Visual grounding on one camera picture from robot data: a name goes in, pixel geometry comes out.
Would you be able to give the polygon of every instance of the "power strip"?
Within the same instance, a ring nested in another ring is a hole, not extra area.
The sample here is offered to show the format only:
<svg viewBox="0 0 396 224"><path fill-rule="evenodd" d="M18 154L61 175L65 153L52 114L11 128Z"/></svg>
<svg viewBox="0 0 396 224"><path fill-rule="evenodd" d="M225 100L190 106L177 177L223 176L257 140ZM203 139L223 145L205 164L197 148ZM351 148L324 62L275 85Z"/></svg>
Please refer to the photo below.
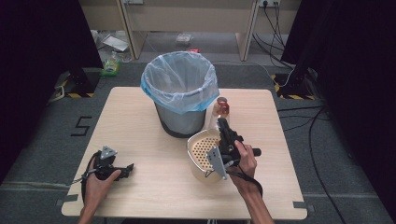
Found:
<svg viewBox="0 0 396 224"><path fill-rule="evenodd" d="M259 7L264 7L264 1L267 1L267 7L275 7L275 3L280 5L280 0L259 0Z"/></svg>

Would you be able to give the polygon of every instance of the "dark curtain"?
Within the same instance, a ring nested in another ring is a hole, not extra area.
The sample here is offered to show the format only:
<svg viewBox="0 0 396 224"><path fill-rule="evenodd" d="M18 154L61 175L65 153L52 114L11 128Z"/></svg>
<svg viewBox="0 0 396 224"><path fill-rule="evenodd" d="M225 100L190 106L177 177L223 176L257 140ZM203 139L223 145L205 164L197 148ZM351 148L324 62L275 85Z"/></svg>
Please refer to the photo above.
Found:
<svg viewBox="0 0 396 224"><path fill-rule="evenodd" d="M352 154L396 220L396 2L334 0L323 40L307 50L325 2L302 1L282 59L316 69Z"/></svg>
<svg viewBox="0 0 396 224"><path fill-rule="evenodd" d="M58 76L102 62L78 0L1 1L0 34L1 183L29 144Z"/></svg>

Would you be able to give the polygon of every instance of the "blue plastic bag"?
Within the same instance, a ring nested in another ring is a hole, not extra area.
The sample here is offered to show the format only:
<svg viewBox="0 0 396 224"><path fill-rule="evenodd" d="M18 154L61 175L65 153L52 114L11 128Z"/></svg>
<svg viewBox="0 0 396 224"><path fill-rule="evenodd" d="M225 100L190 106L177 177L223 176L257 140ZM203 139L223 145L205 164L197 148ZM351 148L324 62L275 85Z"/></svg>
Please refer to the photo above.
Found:
<svg viewBox="0 0 396 224"><path fill-rule="evenodd" d="M213 64L187 51L160 55L148 63L140 87L156 104L180 115L204 111L219 96Z"/></svg>

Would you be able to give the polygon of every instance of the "gray trash can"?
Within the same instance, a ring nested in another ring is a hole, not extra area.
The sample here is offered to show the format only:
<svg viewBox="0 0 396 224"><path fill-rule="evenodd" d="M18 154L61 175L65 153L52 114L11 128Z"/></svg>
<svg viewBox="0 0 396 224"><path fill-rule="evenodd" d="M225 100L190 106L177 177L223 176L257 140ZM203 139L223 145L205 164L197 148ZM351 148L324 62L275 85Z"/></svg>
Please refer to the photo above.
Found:
<svg viewBox="0 0 396 224"><path fill-rule="evenodd" d="M219 96L213 64L187 51L160 55L148 63L140 86L154 101L166 132L179 138L202 130L206 109Z"/></svg>

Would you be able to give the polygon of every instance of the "gray carpet floor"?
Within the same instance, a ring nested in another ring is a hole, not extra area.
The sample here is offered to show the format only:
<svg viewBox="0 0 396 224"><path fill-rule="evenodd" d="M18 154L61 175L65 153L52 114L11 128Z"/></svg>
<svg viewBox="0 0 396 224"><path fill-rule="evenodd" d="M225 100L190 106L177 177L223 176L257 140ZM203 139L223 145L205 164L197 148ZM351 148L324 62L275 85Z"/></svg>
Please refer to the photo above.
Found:
<svg viewBox="0 0 396 224"><path fill-rule="evenodd" d="M308 217L305 220L277 220L276 223L341 223L318 181L314 163L346 223L392 223L364 172L350 157L336 122L332 120L331 111L320 114L315 121L311 133L311 156L310 119L318 113L319 108L283 110L325 105L325 101L278 98L271 78L258 65L214 65L220 88L267 89L274 95L308 207ZM65 217L61 213L62 199L68 191L65 184L73 181L110 90L118 86L139 86L145 66L145 63L123 63L116 77L100 79L92 98L63 98L47 106L30 144L23 149L0 187L0 223L77 222L76 217ZM273 66L266 68L269 74L284 72ZM89 117L80 123L89 126L89 129L83 136L71 136L73 133L84 133L84 130L76 128L80 117ZM106 220L107 223L114 224L122 221L122 218ZM103 218L94 221L103 222ZM165 221L135 219L132 223ZM206 220L179 220L178 223L206 223Z"/></svg>

